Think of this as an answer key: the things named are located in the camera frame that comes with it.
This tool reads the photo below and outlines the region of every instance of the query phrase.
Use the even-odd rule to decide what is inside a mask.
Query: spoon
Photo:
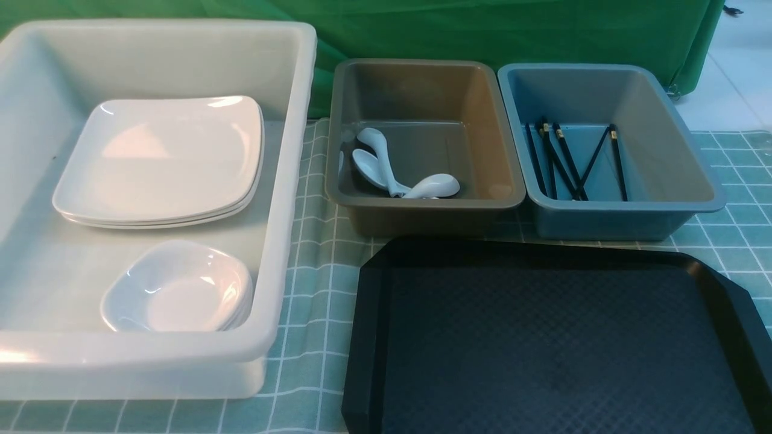
[[[419,198],[431,198],[439,197],[446,198],[458,193],[461,189],[459,180],[453,178],[452,175],[446,173],[438,173],[437,175],[431,175],[423,178],[418,184],[413,187],[408,194],[402,196],[403,199],[419,199]]]
[[[375,156],[378,157],[378,165],[381,167],[381,173],[386,184],[388,194],[392,198],[402,197],[404,193],[397,187],[397,180],[394,179],[394,172],[391,170],[391,162],[388,160],[388,149],[386,137],[375,128],[364,128],[357,134],[357,139],[367,146],[373,148]]]
[[[354,149],[351,156],[354,157],[354,166],[356,166],[359,173],[362,174],[365,179],[381,190],[388,190],[388,186],[381,176],[381,167],[378,163],[378,157],[364,149]],[[410,191],[410,188],[397,182],[397,190],[402,193],[402,195],[405,195]]]

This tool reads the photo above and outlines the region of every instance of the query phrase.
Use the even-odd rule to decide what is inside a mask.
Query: blue-gray bin
[[[499,70],[499,84],[540,237],[658,241],[696,213],[716,212],[726,204],[721,184],[649,71],[626,65],[517,63]],[[550,126],[560,124],[580,176],[606,127],[615,124],[629,202],[621,199],[608,137],[584,185],[587,201],[571,200],[558,173],[558,199],[547,197],[524,130],[525,123],[533,126],[541,117]],[[551,185],[543,142],[536,133],[533,139],[545,183]],[[551,142],[563,158],[554,132]]]

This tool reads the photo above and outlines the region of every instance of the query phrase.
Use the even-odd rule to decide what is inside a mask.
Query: textured tray surface
[[[383,432],[753,432],[683,270],[391,278]]]

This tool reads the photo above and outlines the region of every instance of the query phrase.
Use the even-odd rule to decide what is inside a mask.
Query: black chopstick
[[[557,184],[555,183],[555,164],[550,155],[547,155],[547,170],[550,171],[550,197],[557,199]]]
[[[606,141],[606,136],[608,135],[608,132],[611,130],[611,127],[606,127],[606,130],[603,131],[603,135],[601,136],[601,141],[598,142],[598,146],[595,147],[595,152],[592,153],[592,158],[590,158],[590,163],[587,165],[587,168],[584,169],[584,175],[581,176],[581,180],[579,181],[579,185],[577,186],[577,189],[584,188],[584,184],[587,183],[587,178],[590,177],[590,171],[592,171],[592,167],[595,166],[595,161],[598,159],[598,155],[601,153],[601,149],[603,148],[603,143]]]
[[[585,193],[584,188],[579,185],[579,181],[581,179],[579,177],[579,171],[577,170],[577,165],[574,163],[574,158],[571,157],[571,150],[568,149],[568,142],[566,142],[566,137],[563,135],[563,130],[560,129],[558,122],[553,122],[552,128],[555,130],[555,135],[557,136],[557,143],[560,145],[560,150],[563,151],[563,158],[566,159],[568,171],[571,173],[571,176],[574,178],[574,182],[577,185],[577,192],[572,199],[577,200],[581,198],[581,200],[586,201],[588,200],[587,193]]]
[[[571,194],[571,197],[573,198],[577,193],[574,189],[574,183],[571,182],[571,179],[568,177],[568,173],[566,172],[566,169],[563,167],[563,163],[560,161],[560,157],[557,156],[557,152],[555,151],[555,148],[552,147],[552,141],[550,140],[550,131],[549,131],[550,125],[547,122],[544,122],[542,124],[542,127],[539,128],[539,136],[541,137],[541,140],[544,144],[544,147],[547,149],[547,156],[548,158],[555,164],[555,168],[557,169],[557,174],[560,175],[560,179],[563,180],[563,183],[566,185],[566,188],[568,188],[568,192]]]
[[[622,171],[622,157],[619,153],[619,141],[617,140],[617,126],[609,125],[611,128],[611,146],[614,149],[614,161],[617,165],[617,181],[619,182],[619,191],[622,193],[622,201],[627,202],[627,187],[625,186],[625,173]]]
[[[536,155],[536,145],[533,142],[533,135],[530,132],[530,125],[528,123],[526,123],[526,136],[528,136],[528,151],[531,154],[533,171],[536,172],[536,182],[539,184],[539,191],[547,195],[547,189],[544,187],[544,177],[541,174],[541,165],[539,165],[539,157]]]

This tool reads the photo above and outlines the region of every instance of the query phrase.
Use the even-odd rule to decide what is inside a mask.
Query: green backdrop
[[[688,93],[723,0],[0,0],[2,34],[34,19],[303,21],[319,36],[309,115],[327,115],[347,57],[630,63]]]

